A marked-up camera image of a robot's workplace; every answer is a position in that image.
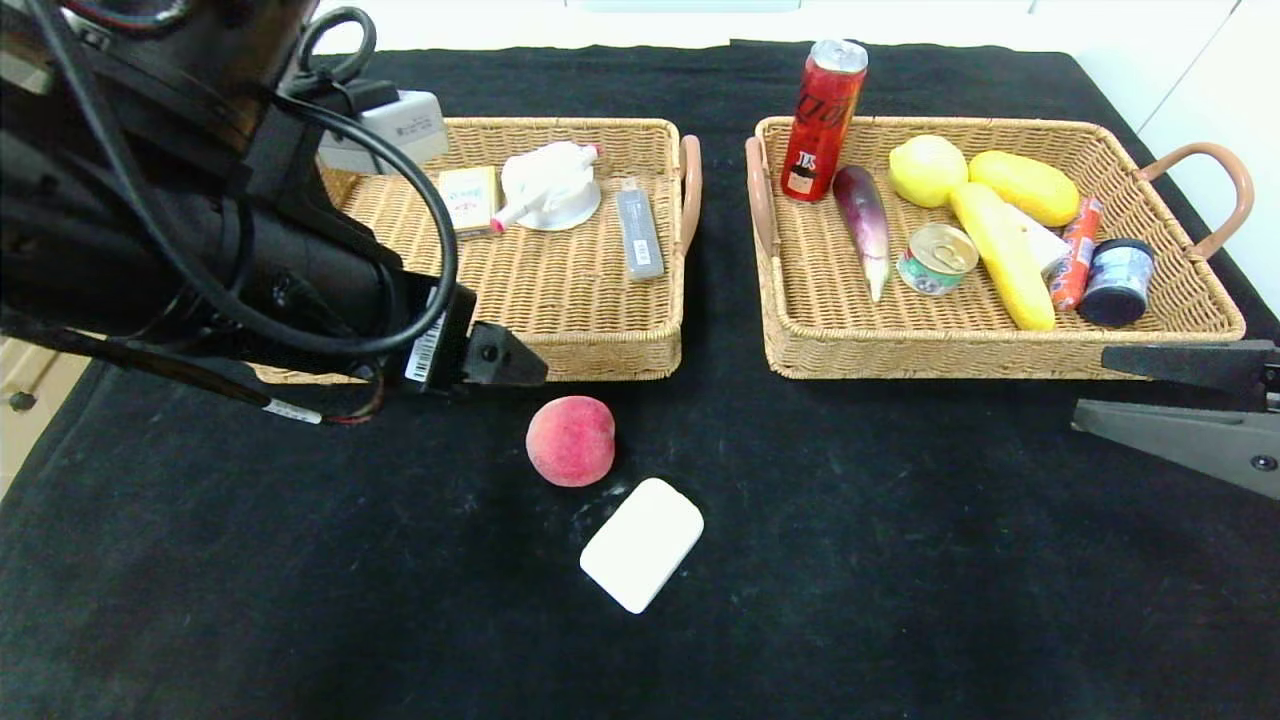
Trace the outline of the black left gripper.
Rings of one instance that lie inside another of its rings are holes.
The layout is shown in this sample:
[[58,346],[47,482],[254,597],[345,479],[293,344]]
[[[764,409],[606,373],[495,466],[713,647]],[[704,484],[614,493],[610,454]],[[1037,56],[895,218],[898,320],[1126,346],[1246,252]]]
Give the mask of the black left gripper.
[[[332,310],[316,332],[343,340],[394,334],[442,296],[436,275],[380,260],[370,263],[369,272],[344,269],[337,278],[346,282],[340,290],[330,290],[328,281],[315,283]],[[475,301],[475,292],[454,284],[433,325],[406,345],[362,357],[321,356],[310,363],[310,373],[335,380],[381,375],[393,392],[448,392],[461,380],[543,386],[548,365],[513,332],[489,322],[476,322],[470,332]]]

